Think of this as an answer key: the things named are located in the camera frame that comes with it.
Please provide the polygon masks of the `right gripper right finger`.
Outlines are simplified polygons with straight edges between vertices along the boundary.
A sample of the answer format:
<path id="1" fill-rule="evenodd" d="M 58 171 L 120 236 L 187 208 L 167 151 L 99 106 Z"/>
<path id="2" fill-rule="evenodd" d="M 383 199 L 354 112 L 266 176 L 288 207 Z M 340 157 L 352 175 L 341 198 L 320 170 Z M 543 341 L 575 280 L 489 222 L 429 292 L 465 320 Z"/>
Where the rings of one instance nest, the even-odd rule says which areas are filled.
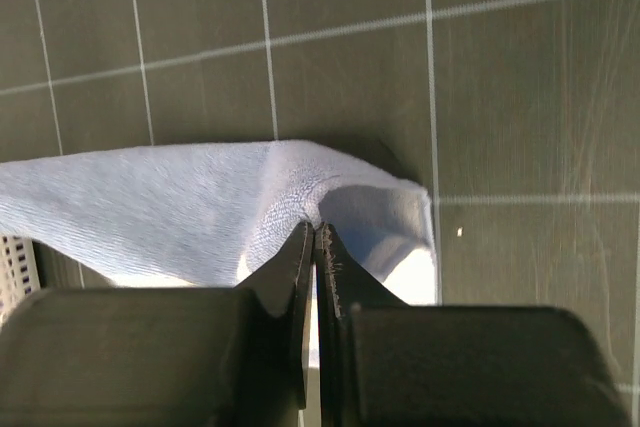
<path id="1" fill-rule="evenodd" d="M 412 306 L 315 235 L 325 426 L 626 426 L 582 321 L 542 306 Z"/>

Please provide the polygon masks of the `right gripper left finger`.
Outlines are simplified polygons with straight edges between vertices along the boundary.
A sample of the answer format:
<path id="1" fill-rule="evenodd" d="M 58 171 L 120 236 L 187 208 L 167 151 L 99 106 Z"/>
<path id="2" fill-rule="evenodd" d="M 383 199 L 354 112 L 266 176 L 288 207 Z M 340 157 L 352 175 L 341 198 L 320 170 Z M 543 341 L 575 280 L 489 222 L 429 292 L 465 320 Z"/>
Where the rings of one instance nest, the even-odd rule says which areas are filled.
<path id="1" fill-rule="evenodd" d="M 232 288 L 43 290 L 1 331 L 5 426 L 294 426 L 314 232 Z"/>

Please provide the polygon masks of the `light blue towel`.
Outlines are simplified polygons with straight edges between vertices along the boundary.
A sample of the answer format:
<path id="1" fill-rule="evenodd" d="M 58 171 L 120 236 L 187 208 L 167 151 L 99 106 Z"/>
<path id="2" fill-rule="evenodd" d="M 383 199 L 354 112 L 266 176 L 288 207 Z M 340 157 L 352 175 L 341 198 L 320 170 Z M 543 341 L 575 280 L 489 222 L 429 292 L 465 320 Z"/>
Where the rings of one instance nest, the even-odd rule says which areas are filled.
<path id="1" fill-rule="evenodd" d="M 316 143 L 136 147 L 1 167 L 2 231 L 118 286 L 237 285 L 303 222 L 331 224 L 401 300 L 435 303 L 427 190 Z"/>

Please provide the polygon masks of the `white plastic mesh basket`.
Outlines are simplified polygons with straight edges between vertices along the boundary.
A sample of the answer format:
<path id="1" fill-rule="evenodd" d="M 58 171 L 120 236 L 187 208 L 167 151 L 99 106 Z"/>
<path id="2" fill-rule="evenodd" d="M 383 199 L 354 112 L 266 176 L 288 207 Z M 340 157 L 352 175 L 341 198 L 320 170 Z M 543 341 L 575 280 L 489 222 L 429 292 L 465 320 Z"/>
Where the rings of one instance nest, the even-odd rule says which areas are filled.
<path id="1" fill-rule="evenodd" d="M 0 313 L 4 324 L 27 296 L 40 289 L 40 280 L 30 239 L 2 235 L 0 254 Z"/>

